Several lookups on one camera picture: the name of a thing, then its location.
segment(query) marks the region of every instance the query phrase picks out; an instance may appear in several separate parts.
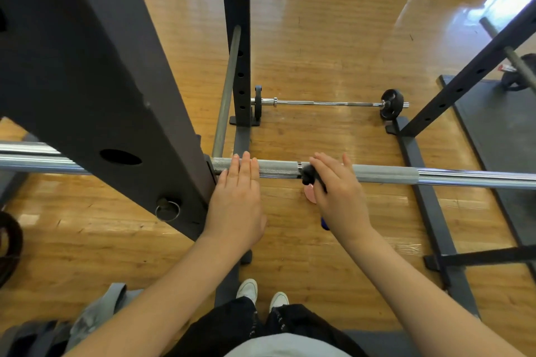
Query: pink object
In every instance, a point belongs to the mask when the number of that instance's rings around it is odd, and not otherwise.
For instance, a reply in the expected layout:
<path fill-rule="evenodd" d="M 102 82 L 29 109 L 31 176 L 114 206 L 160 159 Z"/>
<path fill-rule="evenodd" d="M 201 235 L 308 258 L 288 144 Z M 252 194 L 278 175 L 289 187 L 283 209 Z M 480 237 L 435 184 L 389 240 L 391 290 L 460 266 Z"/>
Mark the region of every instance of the pink object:
<path fill-rule="evenodd" d="M 305 197 L 307 199 L 309 199 L 312 203 L 316 204 L 315 191 L 312 187 L 312 184 L 305 185 L 303 187 L 303 193 L 305 193 Z"/>

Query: black pants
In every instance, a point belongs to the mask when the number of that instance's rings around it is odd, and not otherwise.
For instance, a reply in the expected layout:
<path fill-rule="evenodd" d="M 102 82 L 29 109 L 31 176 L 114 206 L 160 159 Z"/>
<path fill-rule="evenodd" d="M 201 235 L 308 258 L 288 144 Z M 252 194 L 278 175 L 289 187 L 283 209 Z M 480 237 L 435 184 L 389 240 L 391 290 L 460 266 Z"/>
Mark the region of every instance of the black pants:
<path fill-rule="evenodd" d="M 273 308 L 263 324 L 245 296 L 212 309 L 192 324 L 166 357 L 222 357 L 247 340 L 278 333 L 322 340 L 352 357 L 366 357 L 356 342 L 305 306 Z"/>

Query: forearm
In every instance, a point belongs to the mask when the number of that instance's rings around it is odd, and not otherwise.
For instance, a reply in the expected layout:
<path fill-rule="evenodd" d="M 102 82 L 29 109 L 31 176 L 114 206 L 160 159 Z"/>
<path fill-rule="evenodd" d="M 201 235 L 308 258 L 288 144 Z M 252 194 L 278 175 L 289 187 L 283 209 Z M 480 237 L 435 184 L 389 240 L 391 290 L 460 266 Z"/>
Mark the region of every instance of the forearm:
<path fill-rule="evenodd" d="M 426 356 L 522 356 L 406 262 L 373 231 L 346 250 Z"/>
<path fill-rule="evenodd" d="M 201 236 L 171 270 L 75 347 L 69 357 L 153 357 L 242 256 L 236 246 Z"/>

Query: white sneaker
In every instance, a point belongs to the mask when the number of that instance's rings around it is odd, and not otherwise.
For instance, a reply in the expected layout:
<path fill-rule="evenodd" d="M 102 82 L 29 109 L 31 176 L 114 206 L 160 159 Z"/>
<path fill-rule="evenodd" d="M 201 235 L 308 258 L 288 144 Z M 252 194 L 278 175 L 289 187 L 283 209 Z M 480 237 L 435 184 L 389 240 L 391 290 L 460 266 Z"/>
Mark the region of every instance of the white sneaker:
<path fill-rule="evenodd" d="M 240 285 L 240 288 L 238 288 L 238 292 L 236 293 L 236 297 L 240 298 L 241 296 L 247 296 L 249 299 L 253 301 L 253 305 L 255 302 L 257 302 L 257 281 L 255 279 L 246 279 L 242 285 Z"/>
<path fill-rule="evenodd" d="M 270 302 L 270 312 L 272 312 L 273 308 L 278 308 L 280 306 L 289 304 L 290 302 L 288 301 L 287 294 L 284 292 L 278 292 L 273 296 L 272 301 Z"/>

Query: left hand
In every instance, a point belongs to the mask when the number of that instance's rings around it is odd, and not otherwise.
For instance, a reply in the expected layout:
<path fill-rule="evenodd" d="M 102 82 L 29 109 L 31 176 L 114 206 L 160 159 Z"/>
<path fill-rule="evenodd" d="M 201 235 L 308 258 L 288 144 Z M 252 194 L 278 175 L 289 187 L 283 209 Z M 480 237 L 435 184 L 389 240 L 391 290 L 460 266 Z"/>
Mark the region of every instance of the left hand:
<path fill-rule="evenodd" d="M 218 179 L 202 236 L 229 243 L 241 257 L 261 239 L 266 221 L 260 203 L 259 163 L 246 151 L 240 165 L 235 154 L 229 170 Z"/>

